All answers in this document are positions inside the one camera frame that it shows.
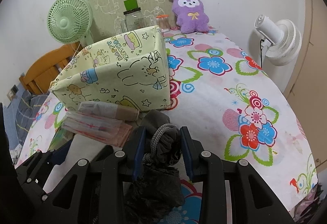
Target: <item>black power cord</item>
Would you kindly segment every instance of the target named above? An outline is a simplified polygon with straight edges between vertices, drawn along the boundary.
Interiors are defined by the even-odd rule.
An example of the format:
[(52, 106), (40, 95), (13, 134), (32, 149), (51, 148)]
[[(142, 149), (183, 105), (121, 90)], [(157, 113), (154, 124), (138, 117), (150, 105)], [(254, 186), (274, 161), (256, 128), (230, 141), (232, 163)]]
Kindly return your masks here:
[(262, 42), (264, 42), (264, 39), (261, 39), (260, 40), (260, 60), (261, 60), (261, 65), (260, 65), (260, 67), (262, 68), (262, 49), (263, 49), (263, 47), (261, 47), (261, 43)]

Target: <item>cotton swab container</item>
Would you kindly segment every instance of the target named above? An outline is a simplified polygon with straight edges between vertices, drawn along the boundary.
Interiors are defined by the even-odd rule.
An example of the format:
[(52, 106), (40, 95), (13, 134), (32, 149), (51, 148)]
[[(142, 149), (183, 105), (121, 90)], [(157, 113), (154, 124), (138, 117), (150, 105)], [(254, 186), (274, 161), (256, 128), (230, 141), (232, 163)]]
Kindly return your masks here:
[(156, 17), (156, 23), (161, 28), (161, 32), (170, 31), (168, 17), (169, 17), (169, 15), (159, 15)]

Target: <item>fabric storage bin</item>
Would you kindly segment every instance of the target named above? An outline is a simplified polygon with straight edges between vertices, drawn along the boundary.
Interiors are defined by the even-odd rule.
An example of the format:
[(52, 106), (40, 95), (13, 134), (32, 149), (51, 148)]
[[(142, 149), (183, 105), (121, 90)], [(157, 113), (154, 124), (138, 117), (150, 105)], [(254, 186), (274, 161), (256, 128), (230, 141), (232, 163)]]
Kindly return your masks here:
[(50, 91), (70, 110), (91, 100), (141, 111), (169, 108), (168, 62), (159, 26), (85, 47), (51, 82)]

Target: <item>green fan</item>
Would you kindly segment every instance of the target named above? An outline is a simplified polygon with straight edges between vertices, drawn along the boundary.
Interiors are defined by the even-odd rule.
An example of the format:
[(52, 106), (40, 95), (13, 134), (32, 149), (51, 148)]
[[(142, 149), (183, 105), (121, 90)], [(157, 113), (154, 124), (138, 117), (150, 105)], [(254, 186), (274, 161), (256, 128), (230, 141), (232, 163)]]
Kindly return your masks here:
[(80, 41), (85, 47), (94, 43), (91, 24), (92, 11), (87, 0), (57, 0), (48, 14), (48, 30), (63, 44)]

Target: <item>yellow bow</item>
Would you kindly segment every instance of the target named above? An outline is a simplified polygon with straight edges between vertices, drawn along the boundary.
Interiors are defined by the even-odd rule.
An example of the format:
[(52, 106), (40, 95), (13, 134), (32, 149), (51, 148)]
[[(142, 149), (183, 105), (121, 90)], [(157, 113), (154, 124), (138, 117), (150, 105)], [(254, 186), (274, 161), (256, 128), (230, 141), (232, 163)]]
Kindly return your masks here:
[(192, 16), (192, 20), (193, 19), (198, 19), (197, 16), (199, 16), (199, 13), (198, 12), (195, 12), (195, 13), (189, 13), (187, 14), (189, 17)]

